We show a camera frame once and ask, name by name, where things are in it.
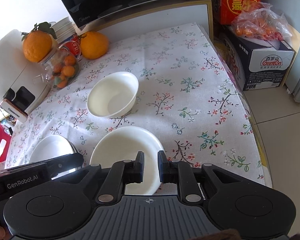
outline bag of oranges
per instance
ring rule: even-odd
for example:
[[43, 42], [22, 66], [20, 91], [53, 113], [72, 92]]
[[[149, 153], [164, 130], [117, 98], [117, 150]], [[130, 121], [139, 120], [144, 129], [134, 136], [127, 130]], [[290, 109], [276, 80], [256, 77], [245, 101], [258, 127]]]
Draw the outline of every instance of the bag of oranges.
[[283, 41], [292, 36], [284, 15], [277, 15], [269, 3], [244, 0], [242, 12], [231, 23], [239, 37]]

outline large orange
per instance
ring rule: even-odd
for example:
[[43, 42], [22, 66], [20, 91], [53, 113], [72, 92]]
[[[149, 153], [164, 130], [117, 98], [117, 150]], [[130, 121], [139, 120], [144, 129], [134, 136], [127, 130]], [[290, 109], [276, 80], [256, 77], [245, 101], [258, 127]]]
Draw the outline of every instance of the large orange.
[[97, 32], [86, 32], [81, 36], [80, 49], [87, 59], [96, 59], [108, 51], [109, 40], [107, 36]]
[[31, 62], [42, 60], [52, 48], [52, 39], [48, 33], [33, 31], [23, 41], [23, 54]]

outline table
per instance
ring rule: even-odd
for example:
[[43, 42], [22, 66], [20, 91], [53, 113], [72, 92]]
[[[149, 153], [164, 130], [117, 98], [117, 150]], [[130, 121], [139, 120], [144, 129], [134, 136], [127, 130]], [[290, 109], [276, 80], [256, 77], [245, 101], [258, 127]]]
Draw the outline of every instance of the table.
[[[162, 143], [169, 160], [193, 167], [213, 163], [264, 184], [257, 145], [245, 109], [217, 54], [196, 23], [137, 35], [111, 44], [97, 60], [83, 59], [79, 76], [51, 90], [25, 123], [15, 127], [5, 167], [29, 162], [46, 136], [62, 135], [84, 156], [84, 165], [107, 133], [139, 126]], [[120, 118], [89, 114], [87, 97], [103, 77], [127, 71], [139, 91]], [[159, 194], [175, 189], [164, 185]]]

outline silver bolt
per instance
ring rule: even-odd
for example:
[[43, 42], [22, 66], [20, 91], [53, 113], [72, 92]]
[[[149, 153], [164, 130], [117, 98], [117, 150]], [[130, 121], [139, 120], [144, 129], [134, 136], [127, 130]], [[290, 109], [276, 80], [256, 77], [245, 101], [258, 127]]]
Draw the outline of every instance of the silver bolt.
[[101, 202], [110, 202], [113, 200], [113, 196], [109, 194], [103, 194], [98, 197], [98, 200]]
[[198, 202], [201, 200], [201, 197], [196, 194], [190, 194], [190, 195], [186, 196], [186, 200], [189, 202]]

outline white tablecloth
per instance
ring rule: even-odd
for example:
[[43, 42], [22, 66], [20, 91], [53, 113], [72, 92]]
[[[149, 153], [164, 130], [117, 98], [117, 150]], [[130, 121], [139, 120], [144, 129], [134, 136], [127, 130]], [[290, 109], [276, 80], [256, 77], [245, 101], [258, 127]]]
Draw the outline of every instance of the white tablecloth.
[[[81, 66], [72, 84], [51, 90], [25, 123], [17, 123], [6, 168], [28, 163], [35, 146], [51, 134], [73, 142], [89, 164], [103, 136], [134, 125], [152, 132], [171, 160], [193, 167], [213, 163], [264, 184], [245, 110], [196, 23], [119, 41], [103, 57], [83, 59]], [[131, 72], [139, 79], [133, 109], [121, 118], [92, 116], [86, 106], [91, 88], [117, 71]]]

